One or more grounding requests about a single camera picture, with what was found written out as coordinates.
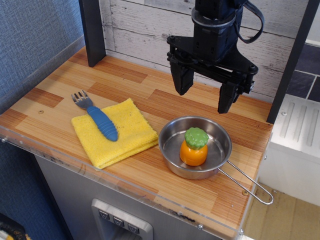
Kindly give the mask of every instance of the floor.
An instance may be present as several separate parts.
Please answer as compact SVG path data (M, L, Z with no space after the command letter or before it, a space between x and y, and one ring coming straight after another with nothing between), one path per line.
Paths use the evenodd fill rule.
M264 186L274 197L267 206L254 200L244 234L254 240L319 240L320 207ZM266 193L257 190L263 198Z

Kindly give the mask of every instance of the black frame post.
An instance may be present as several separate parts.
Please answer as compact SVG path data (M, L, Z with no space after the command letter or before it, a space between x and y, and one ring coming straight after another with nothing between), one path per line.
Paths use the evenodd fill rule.
M79 0L84 41L89 67L106 56L99 0Z

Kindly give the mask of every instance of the yellow towel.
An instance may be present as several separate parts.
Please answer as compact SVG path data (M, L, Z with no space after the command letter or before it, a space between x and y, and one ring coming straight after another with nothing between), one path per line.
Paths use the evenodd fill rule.
M86 114L71 123L93 166L103 169L158 144L158 134L149 125L131 98L101 109L114 123L118 140L110 141Z

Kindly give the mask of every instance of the dark tile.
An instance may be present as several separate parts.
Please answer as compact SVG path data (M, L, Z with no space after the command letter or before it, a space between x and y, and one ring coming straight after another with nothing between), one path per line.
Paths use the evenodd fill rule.
M314 75L294 71L286 93L305 99L314 79Z
M295 69L320 75L320 47L305 44Z
M308 99L320 103L320 76L316 78Z

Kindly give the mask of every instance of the frying pan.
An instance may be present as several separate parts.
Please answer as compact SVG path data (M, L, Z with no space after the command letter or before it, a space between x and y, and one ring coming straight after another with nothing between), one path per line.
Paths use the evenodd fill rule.
M206 161L199 166L189 166L180 159L180 146L185 139L185 132L191 127L200 128L209 136L207 143L208 155ZM211 119L201 116L182 116L168 122L160 132L159 147L167 167L182 178L191 180L206 179L220 171L259 202L266 205L273 203L273 196L271 193L228 160L232 151L230 136L221 125ZM222 171L220 167L226 162L270 195L271 201L262 201L245 186Z

